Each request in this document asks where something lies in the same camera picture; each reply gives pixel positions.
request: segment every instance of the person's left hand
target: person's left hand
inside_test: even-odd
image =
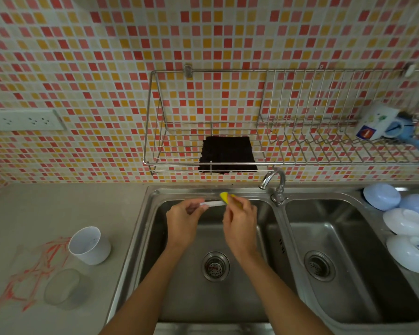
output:
[[[187,199],[176,204],[166,213],[168,220],[168,243],[166,247],[185,250],[194,241],[197,223],[201,215],[209,208],[204,198]]]

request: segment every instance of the stainless steel sink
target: stainless steel sink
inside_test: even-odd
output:
[[[167,240],[165,214],[190,197],[229,191],[258,207],[263,258],[335,334],[419,334],[419,274],[403,269],[385,247],[391,231],[361,186],[287,186],[276,205],[272,189],[255,184],[151,186],[135,225],[107,321],[148,273]],[[419,186],[399,187],[402,195]],[[225,243],[223,207],[202,215],[194,244],[174,272],[156,334],[272,334],[262,304]]]
[[[166,201],[156,211],[139,281],[166,245],[166,212],[178,202]],[[270,266],[296,291],[273,209],[264,201],[253,200],[252,203],[258,207],[258,248]],[[225,243],[224,211],[224,207],[211,207],[201,216],[196,239],[181,258],[169,284],[160,322],[268,321],[250,280]],[[205,258],[212,252],[217,253]]]
[[[327,315],[342,323],[419,321],[419,299],[356,207],[343,200],[294,200],[285,212]]]

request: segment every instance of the dish rack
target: dish rack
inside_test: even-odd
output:
[[[199,163],[206,136],[249,136],[257,172],[274,165],[419,164],[395,139],[362,141],[354,126],[374,101],[413,116],[419,133],[419,70],[154,70],[143,163],[155,173],[212,173]],[[210,166],[209,171],[199,170]]]

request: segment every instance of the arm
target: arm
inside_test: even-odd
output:
[[[99,335],[151,335],[160,316],[162,301],[174,269],[194,241],[198,220],[208,206],[204,199],[190,199],[167,213],[168,242],[155,265]]]
[[[257,251],[256,225],[257,207],[245,198],[228,196],[223,217],[226,242],[259,295],[275,334],[332,335],[263,260]]]

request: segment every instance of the countertop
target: countertop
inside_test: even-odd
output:
[[[98,334],[149,185],[12,184],[0,192],[0,335]],[[100,228],[112,244],[109,258],[97,266],[83,264],[67,250],[68,238],[88,225]],[[75,268],[93,282],[91,297],[75,310],[43,301],[47,282],[62,268]]]

